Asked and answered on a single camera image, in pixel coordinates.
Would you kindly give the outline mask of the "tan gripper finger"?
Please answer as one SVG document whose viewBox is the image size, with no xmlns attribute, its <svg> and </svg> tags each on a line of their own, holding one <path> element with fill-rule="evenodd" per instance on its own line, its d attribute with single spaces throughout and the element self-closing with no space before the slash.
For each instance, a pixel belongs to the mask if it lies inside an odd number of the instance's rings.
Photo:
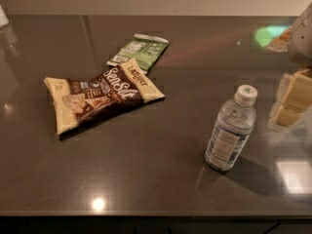
<svg viewBox="0 0 312 234">
<path fill-rule="evenodd" d="M 272 131 L 286 131 L 288 126 L 287 109 L 283 104 L 283 98 L 286 95 L 292 76 L 285 73 L 280 80 L 276 94 L 276 100 L 272 105 L 269 114 L 267 127 Z"/>
<path fill-rule="evenodd" d="M 283 98 L 283 104 L 288 111 L 289 127 L 312 105 L 312 69 L 301 68 L 291 76 L 288 90 Z"/>
</svg>

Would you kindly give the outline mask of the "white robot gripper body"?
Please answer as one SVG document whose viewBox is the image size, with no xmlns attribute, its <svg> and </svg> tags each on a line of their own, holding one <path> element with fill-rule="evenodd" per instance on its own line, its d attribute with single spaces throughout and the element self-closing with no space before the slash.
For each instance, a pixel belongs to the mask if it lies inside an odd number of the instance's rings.
<svg viewBox="0 0 312 234">
<path fill-rule="evenodd" d="M 312 66 L 312 3 L 292 25 L 288 53 L 292 62 Z"/>
</svg>

